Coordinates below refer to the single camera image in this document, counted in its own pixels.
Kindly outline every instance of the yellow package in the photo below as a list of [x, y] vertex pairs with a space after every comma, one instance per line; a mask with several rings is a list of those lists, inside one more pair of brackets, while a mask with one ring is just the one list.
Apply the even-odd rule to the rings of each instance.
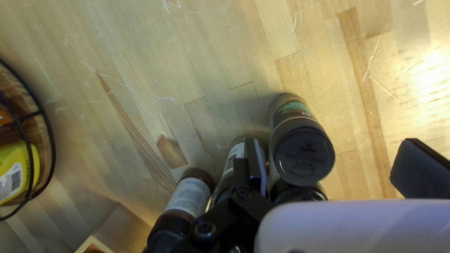
[[[34, 161], [33, 186], [39, 178], [40, 162], [36, 146], [31, 144]], [[28, 189], [28, 152], [23, 140], [0, 147], [0, 206]]]

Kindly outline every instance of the brown bottle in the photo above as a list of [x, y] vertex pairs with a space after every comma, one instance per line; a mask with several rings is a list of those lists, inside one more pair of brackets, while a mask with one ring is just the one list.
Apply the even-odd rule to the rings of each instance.
[[186, 170], [162, 215], [156, 220], [144, 252], [169, 252], [182, 241], [195, 219], [204, 214], [213, 190], [214, 180], [207, 172], [198, 168]]

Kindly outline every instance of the black bottle cap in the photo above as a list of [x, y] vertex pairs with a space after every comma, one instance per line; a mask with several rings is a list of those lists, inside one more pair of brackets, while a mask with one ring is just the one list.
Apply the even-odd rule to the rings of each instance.
[[320, 131], [298, 128], [280, 140], [274, 162], [281, 178], [292, 185], [310, 186], [328, 175], [335, 155]]

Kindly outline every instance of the cylindrical container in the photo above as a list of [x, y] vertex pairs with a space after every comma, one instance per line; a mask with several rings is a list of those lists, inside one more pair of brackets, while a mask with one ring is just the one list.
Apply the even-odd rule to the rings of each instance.
[[281, 178], [311, 186], [327, 176], [335, 159], [333, 145], [305, 101], [282, 94], [273, 101], [270, 115], [269, 160]]
[[256, 140], [256, 142], [259, 145], [259, 151], [261, 154], [262, 161], [264, 161], [264, 167], [266, 165], [266, 152], [264, 149], [264, 145], [255, 137], [250, 135], [241, 135], [236, 137], [231, 142], [231, 149], [228, 152], [227, 161], [225, 163], [224, 172], [222, 174], [222, 178], [217, 185], [216, 189], [212, 193], [211, 202], [209, 205], [209, 209], [213, 208], [214, 205], [217, 203], [222, 202], [225, 199], [228, 199], [227, 190], [233, 186], [233, 180], [234, 180], [234, 159], [235, 158], [244, 158], [245, 157], [245, 140], [247, 138], [252, 139], [253, 141]]
[[189, 232], [195, 219], [206, 211], [214, 180], [207, 172], [186, 170], [147, 240], [145, 253], [166, 253]]
[[[36, 185], [41, 171], [39, 154], [31, 144], [34, 162], [33, 186]], [[27, 145], [23, 140], [0, 147], [0, 206], [25, 193], [30, 185], [30, 160]]]
[[297, 186], [279, 179], [270, 189], [270, 200], [279, 205], [297, 201], [321, 201], [327, 200], [327, 197], [319, 182], [312, 186]]

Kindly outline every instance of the spice bottle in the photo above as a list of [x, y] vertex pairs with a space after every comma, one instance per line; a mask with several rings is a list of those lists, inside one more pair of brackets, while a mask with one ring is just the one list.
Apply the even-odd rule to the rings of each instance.
[[156, 220], [144, 253], [170, 252], [183, 240], [195, 219], [204, 214], [213, 190], [214, 180], [207, 172], [198, 168], [186, 170]]
[[282, 94], [273, 101], [270, 115], [271, 173], [275, 168], [285, 182], [297, 186], [312, 186], [327, 176], [335, 159], [333, 145], [306, 102]]
[[[255, 143], [257, 143], [257, 146], [259, 148], [259, 154], [261, 154], [261, 160], [264, 163], [264, 167], [266, 166], [266, 154], [265, 154], [265, 149], [263, 148], [262, 143], [256, 139], [255, 137], [251, 136], [251, 135], [241, 135], [236, 137], [232, 142], [231, 142], [231, 149], [228, 152], [228, 156], [227, 156], [227, 161], [225, 163], [225, 168], [224, 168], [224, 172], [222, 174], [222, 178], [219, 182], [219, 184], [217, 185], [216, 189], [214, 190], [214, 192], [212, 193], [212, 197], [211, 197], [211, 203], [209, 205], [209, 209], [213, 208], [214, 205], [222, 202], [225, 199], [228, 199], [228, 194], [227, 194], [227, 190], [233, 186], [233, 181], [234, 181], [234, 159], [235, 158], [244, 158], [245, 157], [245, 140], [246, 139], [251, 139], [252, 141], [254, 141]], [[266, 178], [263, 178], [262, 180], [262, 185], [266, 185]], [[264, 190], [263, 190], [263, 195], [265, 195], [265, 191], [266, 188], [265, 186], [263, 186]]]
[[297, 186], [280, 179], [270, 189], [270, 200], [275, 204], [298, 201], [328, 200], [320, 182], [312, 186]]

